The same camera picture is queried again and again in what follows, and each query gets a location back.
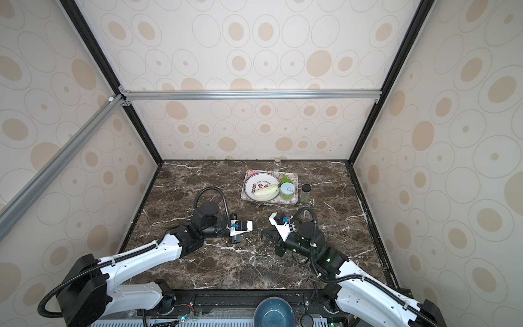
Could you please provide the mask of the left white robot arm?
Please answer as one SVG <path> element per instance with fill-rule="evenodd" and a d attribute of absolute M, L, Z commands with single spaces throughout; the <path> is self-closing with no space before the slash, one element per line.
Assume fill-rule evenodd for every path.
<path fill-rule="evenodd" d="M 88 326 L 103 316 L 132 309 L 151 310 L 172 297 L 167 283 L 138 286 L 127 280 L 200 249 L 207 238 L 231 238 L 251 232 L 253 222 L 235 214 L 220 214 L 219 205 L 205 202 L 193 210 L 189 222 L 164 231 L 162 236 L 128 252 L 100 259 L 81 257 L 57 287 L 38 304 L 38 314 L 61 318 L 67 326 Z"/>

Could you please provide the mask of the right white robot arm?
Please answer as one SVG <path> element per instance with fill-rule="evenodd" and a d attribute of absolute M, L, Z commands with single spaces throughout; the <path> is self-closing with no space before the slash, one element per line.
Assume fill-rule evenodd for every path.
<path fill-rule="evenodd" d="M 354 261 L 330 246 L 324 233 L 306 222 L 297 229 L 289 224 L 262 230 L 275 253 L 304 256 L 317 278 L 325 283 L 324 299 L 335 311 L 350 313 L 372 326 L 445 326 L 433 302 L 420 303 L 381 283 Z"/>

